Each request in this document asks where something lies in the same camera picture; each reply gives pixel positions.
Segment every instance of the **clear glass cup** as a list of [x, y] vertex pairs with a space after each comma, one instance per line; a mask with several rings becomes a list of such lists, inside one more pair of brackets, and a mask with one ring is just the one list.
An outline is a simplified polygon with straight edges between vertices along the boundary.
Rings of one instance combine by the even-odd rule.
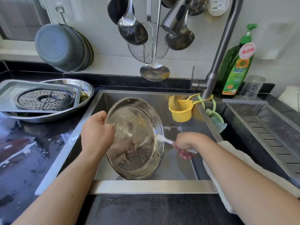
[[261, 76], [249, 76], [240, 91], [240, 95], [245, 96], [247, 99], [255, 99], [264, 82], [265, 78]]

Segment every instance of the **hand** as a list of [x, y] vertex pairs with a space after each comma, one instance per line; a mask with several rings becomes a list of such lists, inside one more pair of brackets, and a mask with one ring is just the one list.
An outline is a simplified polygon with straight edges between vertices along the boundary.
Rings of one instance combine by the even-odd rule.
[[179, 151], [179, 156], [185, 160], [191, 160], [197, 154], [186, 151], [191, 149], [193, 146], [190, 144], [191, 138], [193, 138], [193, 132], [182, 132], [178, 134], [176, 141], [173, 143], [173, 147], [175, 147]]
[[105, 111], [100, 111], [83, 124], [81, 131], [83, 153], [102, 158], [110, 148], [115, 138], [115, 130], [111, 124], [104, 125], [106, 116]]

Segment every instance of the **black perforated disc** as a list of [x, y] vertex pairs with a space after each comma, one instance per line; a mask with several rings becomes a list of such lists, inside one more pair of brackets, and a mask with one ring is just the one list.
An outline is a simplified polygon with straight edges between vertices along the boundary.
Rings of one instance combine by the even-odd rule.
[[66, 110], [73, 107], [74, 96], [67, 90], [35, 88], [18, 94], [14, 102], [27, 110]]

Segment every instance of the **wet countertop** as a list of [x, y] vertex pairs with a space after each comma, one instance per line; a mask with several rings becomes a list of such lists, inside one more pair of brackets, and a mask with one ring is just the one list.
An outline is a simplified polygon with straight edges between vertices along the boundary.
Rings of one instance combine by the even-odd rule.
[[[104, 86], [104, 89], [130, 90], [113, 86]], [[271, 99], [272, 103], [278, 101], [266, 98], [268, 96], [261, 96], [263, 100]], [[15, 121], [0, 113], [0, 224], [11, 224], [37, 198], [35, 190], [85, 109], [65, 120], [45, 124]], [[221, 135], [251, 156], [230, 126]], [[161, 224], [243, 224], [236, 215], [226, 211], [217, 194], [89, 195], [77, 224], [100, 221], [123, 225], [158, 221]]]

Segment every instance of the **green pump dispenser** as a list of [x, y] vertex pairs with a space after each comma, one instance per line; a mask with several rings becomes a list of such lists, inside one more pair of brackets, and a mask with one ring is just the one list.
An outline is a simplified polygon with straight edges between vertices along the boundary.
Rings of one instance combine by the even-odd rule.
[[237, 46], [230, 48], [224, 56], [218, 72], [215, 93], [221, 97], [233, 97], [238, 92], [252, 63], [255, 45], [250, 35], [257, 24], [248, 24], [248, 32]]

